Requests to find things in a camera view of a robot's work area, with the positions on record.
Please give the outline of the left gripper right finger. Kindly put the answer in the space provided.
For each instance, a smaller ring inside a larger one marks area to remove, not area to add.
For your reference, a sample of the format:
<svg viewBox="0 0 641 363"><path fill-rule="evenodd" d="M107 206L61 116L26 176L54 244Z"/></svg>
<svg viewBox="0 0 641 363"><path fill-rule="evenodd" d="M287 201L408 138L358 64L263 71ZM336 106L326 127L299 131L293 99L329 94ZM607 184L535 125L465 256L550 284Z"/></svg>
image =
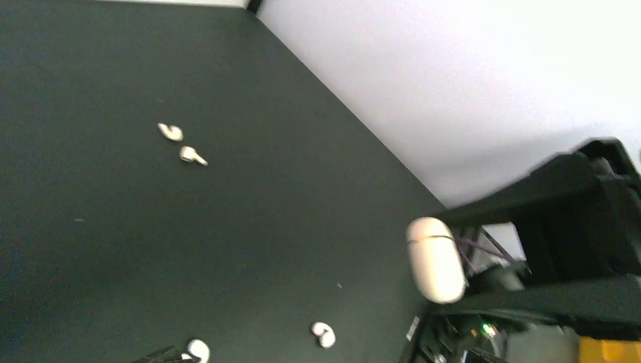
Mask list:
<svg viewBox="0 0 641 363"><path fill-rule="evenodd" d="M596 340L639 341L640 278L626 275L481 293L434 307L430 313L531 318L572 327Z"/></svg>

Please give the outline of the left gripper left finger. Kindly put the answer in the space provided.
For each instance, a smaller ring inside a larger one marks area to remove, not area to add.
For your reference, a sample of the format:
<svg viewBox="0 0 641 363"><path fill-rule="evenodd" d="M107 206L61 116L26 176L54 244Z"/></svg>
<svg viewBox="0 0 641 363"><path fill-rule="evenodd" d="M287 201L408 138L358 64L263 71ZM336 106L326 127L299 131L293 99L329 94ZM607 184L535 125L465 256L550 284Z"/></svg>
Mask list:
<svg viewBox="0 0 641 363"><path fill-rule="evenodd" d="M556 154L436 217L451 227L512 223L533 273L640 271L640 175L616 138Z"/></svg>

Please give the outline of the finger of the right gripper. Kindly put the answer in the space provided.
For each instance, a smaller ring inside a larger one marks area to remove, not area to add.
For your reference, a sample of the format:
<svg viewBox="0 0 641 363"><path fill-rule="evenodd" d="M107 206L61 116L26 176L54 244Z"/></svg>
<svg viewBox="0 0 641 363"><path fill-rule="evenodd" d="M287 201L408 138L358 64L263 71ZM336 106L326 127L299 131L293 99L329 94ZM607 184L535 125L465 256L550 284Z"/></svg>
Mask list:
<svg viewBox="0 0 641 363"><path fill-rule="evenodd" d="M132 363L193 363L193 357L181 352L175 346L167 346L149 353Z"/></svg>

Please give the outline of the white stem earbud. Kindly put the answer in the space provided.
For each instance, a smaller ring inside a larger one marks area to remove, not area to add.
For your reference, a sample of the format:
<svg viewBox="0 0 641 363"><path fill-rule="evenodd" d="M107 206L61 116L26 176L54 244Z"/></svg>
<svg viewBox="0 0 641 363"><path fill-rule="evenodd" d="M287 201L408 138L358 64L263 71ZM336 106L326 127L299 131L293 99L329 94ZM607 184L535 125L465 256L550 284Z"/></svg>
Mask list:
<svg viewBox="0 0 641 363"><path fill-rule="evenodd" d="M157 128L159 129L163 137L169 139L170 141L180 142L184 139L184 133L178 126L158 123Z"/></svg>
<svg viewBox="0 0 641 363"><path fill-rule="evenodd" d="M182 161L187 163L198 163L202 166L209 165L209 163L202 156L200 156L193 147L189 147L189 146L181 147L179 151L179 157Z"/></svg>

